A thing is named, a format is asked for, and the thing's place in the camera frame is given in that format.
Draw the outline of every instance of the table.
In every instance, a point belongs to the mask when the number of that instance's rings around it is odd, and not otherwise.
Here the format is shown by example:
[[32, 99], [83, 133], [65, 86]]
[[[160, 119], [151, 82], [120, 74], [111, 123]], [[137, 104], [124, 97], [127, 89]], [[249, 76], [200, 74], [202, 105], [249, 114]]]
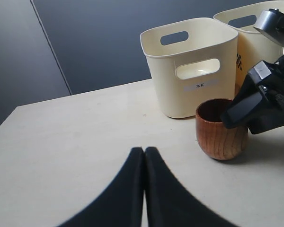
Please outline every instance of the table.
[[163, 115], [152, 80], [16, 108], [0, 126], [0, 227], [62, 223], [105, 189], [132, 147], [148, 146], [234, 224], [284, 227], [284, 127], [250, 136], [233, 161], [215, 161], [197, 144], [194, 117]]

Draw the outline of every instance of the cream plastic bin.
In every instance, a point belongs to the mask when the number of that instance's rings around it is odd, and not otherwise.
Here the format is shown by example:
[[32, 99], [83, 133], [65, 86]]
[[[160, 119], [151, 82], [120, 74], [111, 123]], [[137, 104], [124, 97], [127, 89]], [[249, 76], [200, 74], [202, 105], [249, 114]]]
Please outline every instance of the cream plastic bin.
[[[258, 18], [263, 10], [275, 8], [278, 8], [284, 13], [284, 0], [265, 1], [230, 9], [214, 15], [213, 18], [225, 24], [229, 24], [230, 21], [243, 17], [254, 15]], [[253, 24], [240, 28], [230, 27], [239, 32], [236, 81], [239, 86], [242, 86], [247, 71], [250, 68], [261, 60], [271, 63], [275, 62], [283, 54], [283, 48], [255, 30]]]
[[[162, 45], [170, 34], [182, 42]], [[172, 118], [195, 115], [202, 102], [234, 98], [238, 32], [212, 18], [194, 18], [153, 28], [140, 36], [162, 112]]]

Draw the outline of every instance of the label sticker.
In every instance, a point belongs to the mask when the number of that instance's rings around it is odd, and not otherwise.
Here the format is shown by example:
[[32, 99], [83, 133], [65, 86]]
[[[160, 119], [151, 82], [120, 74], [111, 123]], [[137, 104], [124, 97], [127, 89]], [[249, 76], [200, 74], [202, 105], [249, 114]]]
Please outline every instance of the label sticker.
[[203, 87], [216, 85], [218, 83], [219, 83], [218, 79], [212, 79], [212, 80], [209, 80], [209, 81], [204, 82], [204, 83], [198, 83], [198, 84], [193, 84], [193, 85], [190, 85], [190, 86], [185, 86], [184, 91], [193, 91], [193, 90], [200, 89], [200, 88], [203, 88]]

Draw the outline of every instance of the wooden cup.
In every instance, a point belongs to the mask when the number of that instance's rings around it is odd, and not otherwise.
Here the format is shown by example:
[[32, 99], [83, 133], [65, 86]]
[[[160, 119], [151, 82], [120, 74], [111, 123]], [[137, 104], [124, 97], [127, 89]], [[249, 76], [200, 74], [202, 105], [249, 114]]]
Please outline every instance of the wooden cup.
[[196, 136], [202, 151], [218, 160], [238, 156], [247, 145], [248, 128], [239, 126], [226, 129], [220, 119], [228, 99], [212, 99], [200, 104], [196, 110]]

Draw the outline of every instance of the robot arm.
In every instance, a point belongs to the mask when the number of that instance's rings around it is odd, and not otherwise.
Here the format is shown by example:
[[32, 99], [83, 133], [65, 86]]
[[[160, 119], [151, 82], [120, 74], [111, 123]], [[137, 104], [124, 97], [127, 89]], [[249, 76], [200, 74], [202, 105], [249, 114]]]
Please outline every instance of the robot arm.
[[[264, 10], [254, 28], [284, 47], [284, 14]], [[284, 126], [284, 55], [260, 61], [248, 71], [241, 90], [221, 115], [226, 128], [247, 125], [252, 134]]]

